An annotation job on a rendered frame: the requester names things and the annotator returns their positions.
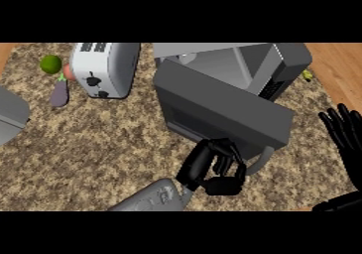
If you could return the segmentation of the pink round fruit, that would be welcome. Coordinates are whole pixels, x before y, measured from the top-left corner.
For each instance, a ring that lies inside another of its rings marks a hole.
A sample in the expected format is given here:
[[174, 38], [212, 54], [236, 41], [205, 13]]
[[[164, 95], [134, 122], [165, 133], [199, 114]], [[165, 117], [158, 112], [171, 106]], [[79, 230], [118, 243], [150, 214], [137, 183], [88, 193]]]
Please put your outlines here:
[[63, 76], [65, 76], [66, 80], [75, 80], [75, 77], [73, 77], [73, 74], [72, 74], [71, 67], [69, 67], [68, 63], [63, 65]]

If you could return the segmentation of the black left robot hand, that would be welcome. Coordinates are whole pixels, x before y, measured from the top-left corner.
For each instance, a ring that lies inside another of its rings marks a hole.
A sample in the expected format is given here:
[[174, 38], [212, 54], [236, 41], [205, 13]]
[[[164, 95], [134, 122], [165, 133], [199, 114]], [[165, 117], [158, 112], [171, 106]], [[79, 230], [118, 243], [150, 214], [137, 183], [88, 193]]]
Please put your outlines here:
[[202, 139], [184, 159], [175, 180], [189, 191], [202, 187], [206, 195], [236, 195], [245, 173], [246, 165], [230, 139]]

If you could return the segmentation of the purple eggplant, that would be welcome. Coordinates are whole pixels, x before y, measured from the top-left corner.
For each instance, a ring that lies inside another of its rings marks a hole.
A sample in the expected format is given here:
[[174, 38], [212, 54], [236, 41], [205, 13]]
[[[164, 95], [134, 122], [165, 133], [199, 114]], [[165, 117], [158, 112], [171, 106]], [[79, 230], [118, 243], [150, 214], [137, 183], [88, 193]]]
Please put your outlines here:
[[54, 107], [62, 107], [66, 105], [68, 101], [69, 101], [68, 80], [65, 79], [65, 76], [60, 75], [57, 77], [54, 89], [50, 95], [50, 104]]

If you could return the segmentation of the white toaster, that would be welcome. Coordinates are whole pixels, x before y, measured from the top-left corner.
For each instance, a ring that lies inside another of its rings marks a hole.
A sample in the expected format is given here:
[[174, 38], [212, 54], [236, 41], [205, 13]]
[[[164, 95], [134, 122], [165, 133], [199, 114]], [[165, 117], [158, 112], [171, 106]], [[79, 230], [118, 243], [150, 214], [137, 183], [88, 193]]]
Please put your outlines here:
[[138, 58], [138, 43], [75, 43], [69, 65], [88, 97], [127, 96]]

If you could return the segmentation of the dark grey microwave door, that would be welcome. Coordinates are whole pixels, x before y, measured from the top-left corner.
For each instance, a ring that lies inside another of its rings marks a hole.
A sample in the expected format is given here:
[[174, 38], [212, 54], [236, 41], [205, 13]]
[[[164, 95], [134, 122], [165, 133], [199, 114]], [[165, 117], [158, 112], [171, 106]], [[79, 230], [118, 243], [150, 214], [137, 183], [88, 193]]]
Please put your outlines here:
[[230, 139], [254, 174], [288, 143], [292, 111], [172, 61], [152, 83], [168, 129], [192, 141]]

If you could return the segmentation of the grey microwave body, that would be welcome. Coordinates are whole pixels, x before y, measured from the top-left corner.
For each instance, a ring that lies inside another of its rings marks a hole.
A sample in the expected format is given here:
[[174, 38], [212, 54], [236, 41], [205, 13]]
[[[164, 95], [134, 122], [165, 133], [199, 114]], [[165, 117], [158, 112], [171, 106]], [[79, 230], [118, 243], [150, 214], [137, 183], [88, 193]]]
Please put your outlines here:
[[155, 65], [165, 60], [274, 101], [311, 63], [304, 43], [153, 43]]

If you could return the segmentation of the grey rounded appliance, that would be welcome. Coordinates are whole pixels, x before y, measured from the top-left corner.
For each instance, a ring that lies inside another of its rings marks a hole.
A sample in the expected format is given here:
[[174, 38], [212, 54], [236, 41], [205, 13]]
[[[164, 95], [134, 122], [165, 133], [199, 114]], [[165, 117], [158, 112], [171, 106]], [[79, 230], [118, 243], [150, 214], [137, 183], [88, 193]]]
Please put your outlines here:
[[29, 118], [26, 101], [0, 85], [0, 145], [3, 145], [25, 128]]

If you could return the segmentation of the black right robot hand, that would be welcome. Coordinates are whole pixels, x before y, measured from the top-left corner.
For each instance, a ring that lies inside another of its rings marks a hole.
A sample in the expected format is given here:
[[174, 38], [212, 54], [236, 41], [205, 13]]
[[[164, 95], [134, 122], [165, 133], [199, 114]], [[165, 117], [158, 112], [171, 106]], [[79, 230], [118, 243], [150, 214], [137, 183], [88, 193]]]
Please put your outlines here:
[[362, 211], [362, 115], [342, 103], [317, 113], [336, 146], [344, 170], [355, 191], [323, 201], [311, 211]]

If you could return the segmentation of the green lime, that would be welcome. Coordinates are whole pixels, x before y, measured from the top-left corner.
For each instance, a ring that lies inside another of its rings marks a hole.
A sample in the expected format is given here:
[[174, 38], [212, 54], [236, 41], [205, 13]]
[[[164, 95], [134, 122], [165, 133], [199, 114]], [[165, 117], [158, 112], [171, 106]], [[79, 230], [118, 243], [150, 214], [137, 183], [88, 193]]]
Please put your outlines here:
[[54, 74], [62, 68], [62, 60], [57, 56], [47, 55], [40, 60], [40, 69], [47, 74]]

